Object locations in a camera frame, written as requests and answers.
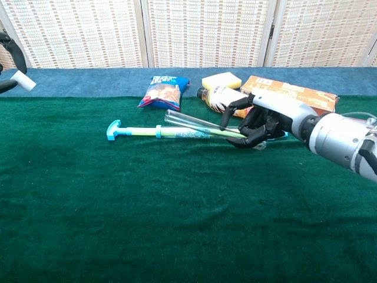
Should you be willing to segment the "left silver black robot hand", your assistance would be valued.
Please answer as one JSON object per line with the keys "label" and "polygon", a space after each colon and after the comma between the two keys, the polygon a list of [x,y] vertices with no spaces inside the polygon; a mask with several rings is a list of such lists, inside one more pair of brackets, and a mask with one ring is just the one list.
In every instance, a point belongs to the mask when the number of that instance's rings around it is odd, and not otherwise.
{"label": "left silver black robot hand", "polygon": [[[27,65],[25,62],[24,54],[18,44],[8,35],[5,30],[1,31],[1,45],[10,53],[18,71],[26,74]],[[3,80],[1,81],[1,93],[9,91],[17,85],[18,83],[13,79]]]}

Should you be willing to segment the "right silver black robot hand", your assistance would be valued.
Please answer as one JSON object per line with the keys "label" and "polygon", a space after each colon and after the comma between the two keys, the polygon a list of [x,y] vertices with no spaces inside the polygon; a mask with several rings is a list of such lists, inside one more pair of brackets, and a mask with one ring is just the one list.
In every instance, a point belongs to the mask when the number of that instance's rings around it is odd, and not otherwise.
{"label": "right silver black robot hand", "polygon": [[251,148],[263,141],[282,137],[285,132],[308,143],[310,131],[313,129],[308,124],[318,116],[314,109],[304,102],[285,95],[249,94],[226,107],[219,125],[220,130],[227,127],[235,111],[248,107],[252,110],[238,127],[243,138],[229,137],[227,139],[230,144],[241,149]]}

